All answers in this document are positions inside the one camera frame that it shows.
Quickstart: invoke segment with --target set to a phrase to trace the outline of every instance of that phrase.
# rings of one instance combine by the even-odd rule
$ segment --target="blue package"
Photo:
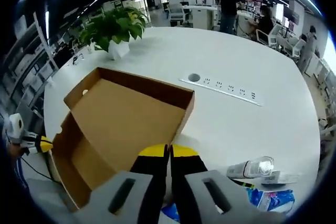
[[[287,214],[294,205],[292,190],[259,191],[246,188],[250,202],[261,211],[275,211]]]
[[[161,211],[169,218],[176,220],[177,222],[180,222],[179,213],[177,212],[175,203],[171,204],[170,206],[163,207]]]

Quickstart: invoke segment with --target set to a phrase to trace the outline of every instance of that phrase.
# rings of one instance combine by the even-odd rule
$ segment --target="woman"
[[[260,20],[258,24],[249,22],[251,26],[251,31],[249,33],[252,40],[256,40],[256,30],[260,30],[265,34],[269,34],[271,30],[273,29],[273,22],[272,22],[272,14],[270,9],[263,5],[260,8]]]
[[[300,59],[297,63],[298,68],[301,73],[304,73],[312,54],[317,51],[317,37],[316,37],[316,28],[314,26],[310,26],[309,33],[307,33],[307,39],[305,47],[302,49]]]

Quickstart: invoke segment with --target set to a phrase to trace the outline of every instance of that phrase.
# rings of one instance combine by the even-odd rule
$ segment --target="desk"
[[[183,5],[183,9],[204,9],[217,11],[217,6],[206,6],[206,5]]]
[[[208,169],[225,173],[228,165],[269,155],[275,169],[301,175],[298,183],[281,188],[293,189],[295,208],[311,193],[320,157],[318,118],[301,73],[279,52],[215,31],[153,27],[130,43],[130,52],[120,61],[109,60],[103,51],[84,57],[76,66],[60,68],[53,77],[55,86],[45,89],[49,139],[69,112],[63,102],[69,91],[96,67],[117,69],[195,90],[194,110],[176,143],[198,151]],[[179,80],[190,73],[256,90],[264,104]],[[261,186],[257,179],[252,182]]]
[[[194,28],[211,30],[214,21],[217,20],[217,6],[184,5],[183,9],[192,11],[192,23]]]
[[[254,23],[253,14],[244,10],[237,11],[237,36],[246,37],[251,31],[250,23]]]

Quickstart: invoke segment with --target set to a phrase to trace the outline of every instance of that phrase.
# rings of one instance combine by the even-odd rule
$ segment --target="white flower pot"
[[[130,51],[128,42],[122,41],[119,44],[113,40],[110,41],[108,57],[111,60],[119,60]]]

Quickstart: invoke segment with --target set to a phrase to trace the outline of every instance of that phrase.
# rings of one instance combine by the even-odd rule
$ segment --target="open cardboard box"
[[[170,144],[180,134],[194,106],[194,91],[97,68],[64,101],[71,112],[54,138],[52,156],[79,209],[92,190],[129,170],[143,149]]]

